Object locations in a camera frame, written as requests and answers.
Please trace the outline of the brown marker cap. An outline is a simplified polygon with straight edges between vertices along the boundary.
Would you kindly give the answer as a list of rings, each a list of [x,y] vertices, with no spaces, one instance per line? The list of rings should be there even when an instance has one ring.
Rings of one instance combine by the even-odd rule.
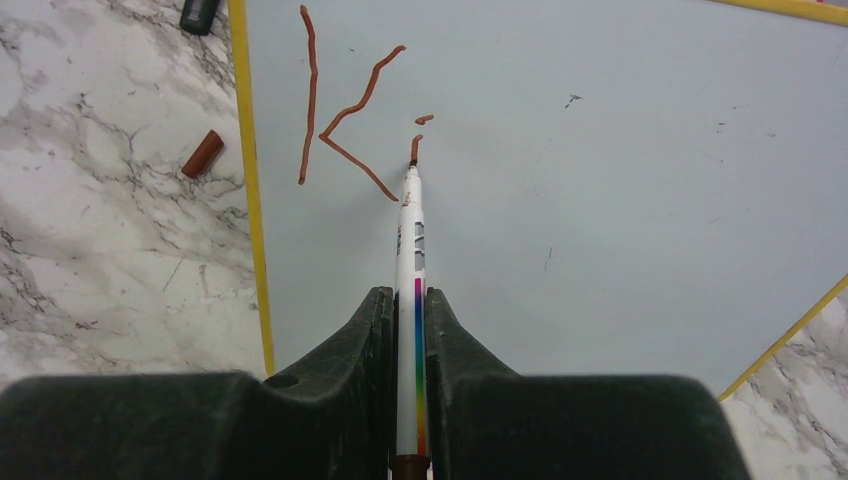
[[[224,141],[220,135],[215,130],[209,130],[181,167],[181,173],[192,179],[203,175],[223,151],[224,146]]]

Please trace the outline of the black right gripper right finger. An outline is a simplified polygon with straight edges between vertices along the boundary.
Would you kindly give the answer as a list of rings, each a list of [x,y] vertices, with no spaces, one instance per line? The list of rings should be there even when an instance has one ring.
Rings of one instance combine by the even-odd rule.
[[[525,376],[425,298],[438,479],[746,479],[717,400],[673,375]]]

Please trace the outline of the yellow framed whiteboard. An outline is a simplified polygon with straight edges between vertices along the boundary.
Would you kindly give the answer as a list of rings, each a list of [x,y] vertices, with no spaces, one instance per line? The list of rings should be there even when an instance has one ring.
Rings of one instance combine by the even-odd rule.
[[[713,1],[231,1],[268,371],[426,278],[529,374],[727,390],[847,274],[847,30]]]

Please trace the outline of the white rainbow marker pen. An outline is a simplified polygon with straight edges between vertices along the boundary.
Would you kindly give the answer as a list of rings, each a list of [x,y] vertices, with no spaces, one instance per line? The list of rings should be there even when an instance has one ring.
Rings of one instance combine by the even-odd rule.
[[[395,435],[390,469],[394,479],[425,479],[430,468],[424,321],[425,253],[422,182],[412,160],[403,183],[398,219],[394,317]]]

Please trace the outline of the black orange highlighter marker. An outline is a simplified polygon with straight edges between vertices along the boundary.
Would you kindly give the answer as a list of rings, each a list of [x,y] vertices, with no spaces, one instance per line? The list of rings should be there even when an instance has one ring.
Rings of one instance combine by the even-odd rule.
[[[179,19],[181,30],[197,36],[210,33],[220,0],[185,0]]]

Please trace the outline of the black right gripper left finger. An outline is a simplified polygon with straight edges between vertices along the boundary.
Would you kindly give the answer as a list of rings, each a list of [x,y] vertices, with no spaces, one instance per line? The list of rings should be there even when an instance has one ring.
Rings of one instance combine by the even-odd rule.
[[[5,479],[383,479],[392,292],[299,361],[242,371],[40,376],[1,396]]]

